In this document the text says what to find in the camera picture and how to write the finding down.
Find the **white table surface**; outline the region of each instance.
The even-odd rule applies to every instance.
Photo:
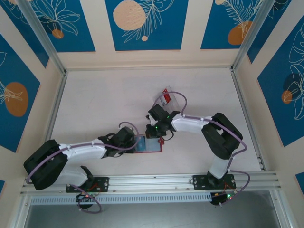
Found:
[[[231,169],[260,171],[228,68],[69,72],[52,138],[58,143],[87,142],[116,133],[122,121],[132,122],[144,134],[149,124],[147,111],[166,86],[187,97],[185,114],[212,116],[222,112],[248,145]],[[176,98],[182,108],[183,98]],[[213,156],[202,134],[177,132],[165,142],[163,152],[124,154],[120,158],[84,161],[82,165],[94,175],[199,173],[209,170]]]

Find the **white robotic arm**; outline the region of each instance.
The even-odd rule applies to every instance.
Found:
[[[58,144],[55,140],[48,140],[24,162],[24,168],[37,190],[53,184],[89,189],[94,177],[87,167],[82,166],[83,161],[133,153],[136,144],[134,132],[128,127],[85,143]]]
[[[186,115],[181,116],[181,114],[177,114],[171,124],[173,128],[177,132],[191,132],[196,134],[202,134],[202,129],[205,125],[209,124],[208,121],[204,121],[204,119],[212,120],[211,116],[207,117],[191,117],[187,118]],[[221,159],[218,156],[214,156],[212,166],[209,172],[216,177],[217,179],[221,179],[227,172],[227,166],[229,164],[229,159]]]
[[[166,131],[203,133],[215,155],[208,172],[209,183],[213,187],[221,184],[231,164],[231,155],[238,148],[239,141],[230,133],[226,131],[220,133],[219,131],[223,130],[223,127],[239,139],[243,138],[242,134],[223,114],[217,113],[208,117],[186,116],[176,111],[169,114],[157,104],[148,111],[146,117],[151,122],[147,125],[146,136],[148,138],[162,137],[166,135]]]
[[[222,184],[228,172],[229,160],[239,146],[239,141],[226,131],[219,133],[219,126],[225,126],[242,139],[241,133],[223,114],[217,113],[204,118],[185,116],[176,111],[169,114],[158,104],[148,113],[147,118],[151,124],[146,126],[147,138],[162,137],[166,135],[166,131],[203,133],[215,154],[207,174],[208,182],[214,188]],[[58,144],[55,140],[49,140],[25,161],[24,167],[29,174],[28,179],[32,180],[37,190],[52,184],[72,184],[87,190],[92,187],[94,177],[87,167],[81,166],[84,160],[132,153],[135,145],[135,135],[128,127],[122,128],[117,134],[101,136],[86,143]]]

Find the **white plastic casing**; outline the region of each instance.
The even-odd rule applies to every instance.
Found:
[[[185,118],[181,114],[177,114],[171,124],[174,129],[178,132],[192,132],[196,134],[202,134],[201,129],[203,126],[207,125],[209,122],[204,121],[203,118],[200,117],[200,120],[197,119],[189,119]]]
[[[84,143],[90,143],[92,145],[69,149],[62,152],[67,156],[67,163],[55,181],[55,185],[74,184],[76,186],[81,186],[87,180],[86,172],[80,167],[82,162],[89,159],[100,159],[105,155],[106,148],[104,146],[95,145],[95,143],[103,143],[101,140],[95,139],[81,144]],[[70,145],[61,144],[59,148],[63,149],[74,145],[80,145],[80,143]]]
[[[212,166],[209,172],[216,178],[221,179],[227,172],[229,160],[221,159],[217,156],[214,156]]]
[[[212,120],[211,116],[207,116],[205,118]],[[182,116],[181,114],[177,114],[171,122],[174,129],[178,132],[183,131],[196,134],[202,134],[202,128],[208,123],[209,122],[204,121],[204,118],[202,117],[199,117],[199,119],[189,119],[185,118],[185,115]],[[209,171],[214,177],[220,179],[225,175],[228,163],[229,160],[223,160],[214,156],[213,163]]]

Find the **orange circle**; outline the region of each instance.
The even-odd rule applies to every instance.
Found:
[[[18,96],[18,99],[12,96],[21,92],[22,94]],[[28,92],[24,85],[19,82],[11,82],[6,86],[4,94],[9,96],[5,99],[5,106],[9,113],[17,117],[23,116],[29,104]]]
[[[231,45],[240,45],[243,43],[245,35],[249,31],[252,21],[244,21],[242,24],[236,25],[228,35],[228,42]]]
[[[52,31],[52,35],[55,37],[55,38],[57,38],[57,39],[62,39],[63,38],[63,32],[62,31],[60,31],[60,30],[58,30],[58,29],[54,29],[53,31]]]
[[[113,11],[116,25],[125,31],[139,29],[146,21],[143,8],[136,1],[124,0]]]
[[[290,91],[286,90],[282,94],[282,100],[285,104],[289,104],[292,101],[293,95]]]

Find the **white wall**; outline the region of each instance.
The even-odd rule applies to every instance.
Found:
[[[276,171],[299,227],[304,224],[304,196],[295,175],[304,171],[304,137],[283,147],[257,77],[301,19],[303,9],[303,0],[292,0],[253,64],[246,57],[237,71],[262,154],[269,169]]]
[[[0,34],[40,81],[25,130],[16,153],[0,146],[0,180],[6,183],[0,198],[0,227],[7,227],[14,216],[17,197],[26,176],[23,162],[43,143],[48,120],[61,76],[49,61],[45,69],[0,7]]]
[[[189,0],[181,50],[115,52],[104,0],[81,0],[96,52],[59,53],[67,69],[153,66],[230,66],[238,49],[201,50],[214,0]]]

